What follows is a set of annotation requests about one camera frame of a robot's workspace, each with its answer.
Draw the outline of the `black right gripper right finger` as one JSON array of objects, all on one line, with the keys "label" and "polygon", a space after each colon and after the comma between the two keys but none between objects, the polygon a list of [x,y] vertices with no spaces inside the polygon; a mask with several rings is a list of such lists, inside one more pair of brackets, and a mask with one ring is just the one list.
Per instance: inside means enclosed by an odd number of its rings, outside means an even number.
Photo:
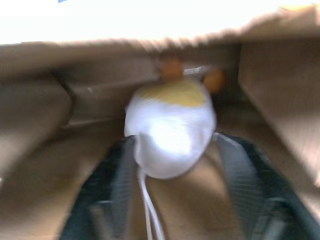
[{"label": "black right gripper right finger", "polygon": [[220,132],[216,143],[245,240],[320,240],[320,224],[255,144]]}]

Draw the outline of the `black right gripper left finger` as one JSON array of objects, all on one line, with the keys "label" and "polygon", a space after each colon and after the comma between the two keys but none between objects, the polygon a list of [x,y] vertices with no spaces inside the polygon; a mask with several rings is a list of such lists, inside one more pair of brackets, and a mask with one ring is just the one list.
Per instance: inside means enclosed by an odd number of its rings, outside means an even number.
[{"label": "black right gripper left finger", "polygon": [[125,240],[134,188],[134,137],[116,141],[81,186],[59,240]]}]

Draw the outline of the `white and yellow plush toy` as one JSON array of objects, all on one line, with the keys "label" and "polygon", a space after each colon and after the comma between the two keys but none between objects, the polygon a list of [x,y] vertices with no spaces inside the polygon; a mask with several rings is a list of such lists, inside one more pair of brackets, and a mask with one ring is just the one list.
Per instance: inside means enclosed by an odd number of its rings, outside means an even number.
[{"label": "white and yellow plush toy", "polygon": [[166,240],[146,180],[187,173],[200,159],[217,127],[212,95],[226,81],[221,68],[192,68],[178,57],[158,62],[159,80],[138,88],[125,112],[124,135],[134,137],[133,157],[144,205],[147,240]]}]

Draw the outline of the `brown cardboard box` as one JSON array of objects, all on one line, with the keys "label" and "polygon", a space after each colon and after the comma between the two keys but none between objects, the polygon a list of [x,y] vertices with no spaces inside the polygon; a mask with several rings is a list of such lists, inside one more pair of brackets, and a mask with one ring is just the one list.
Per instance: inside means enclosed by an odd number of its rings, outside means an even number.
[{"label": "brown cardboard box", "polygon": [[[148,177],[166,240],[246,240],[216,134],[255,144],[320,224],[320,0],[0,0],[0,240],[60,240],[158,63],[223,69],[200,161]],[[135,163],[125,240],[148,240]]]}]

